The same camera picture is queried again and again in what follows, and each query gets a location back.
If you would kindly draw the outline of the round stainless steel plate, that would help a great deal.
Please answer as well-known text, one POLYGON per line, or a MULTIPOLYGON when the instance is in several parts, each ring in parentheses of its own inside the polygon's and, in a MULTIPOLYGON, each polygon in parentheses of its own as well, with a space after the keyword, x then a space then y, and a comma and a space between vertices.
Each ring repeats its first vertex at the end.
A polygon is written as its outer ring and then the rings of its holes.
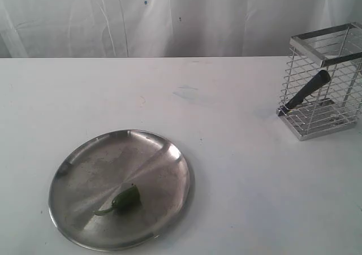
POLYGON ((125 129, 97 136, 76 148, 57 169, 49 189, 49 213, 59 232, 83 248, 116 251, 168 231, 188 208, 193 170, 170 140, 125 129), (108 209, 135 184, 140 202, 126 211, 108 209))

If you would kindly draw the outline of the black knife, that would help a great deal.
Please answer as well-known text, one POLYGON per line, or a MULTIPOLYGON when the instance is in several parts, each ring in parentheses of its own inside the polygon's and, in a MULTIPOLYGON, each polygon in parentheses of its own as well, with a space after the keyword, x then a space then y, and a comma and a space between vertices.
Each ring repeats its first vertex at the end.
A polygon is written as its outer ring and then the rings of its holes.
POLYGON ((320 70, 286 104, 279 107, 277 115, 285 116, 292 109, 300 105, 305 97, 322 88, 330 80, 330 74, 326 70, 320 70))

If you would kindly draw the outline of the dark green round vegetable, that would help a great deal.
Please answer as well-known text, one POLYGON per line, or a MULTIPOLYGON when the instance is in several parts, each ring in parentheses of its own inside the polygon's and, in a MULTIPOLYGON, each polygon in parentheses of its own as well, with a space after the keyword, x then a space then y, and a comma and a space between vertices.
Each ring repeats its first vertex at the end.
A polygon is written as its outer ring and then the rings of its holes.
POLYGON ((135 184, 131 184, 131 186, 116 195, 111 205, 108 209, 105 210, 97 210, 94 212, 96 216, 103 216, 112 211, 126 211, 133 207, 135 204, 140 202, 140 192, 138 187, 135 184))

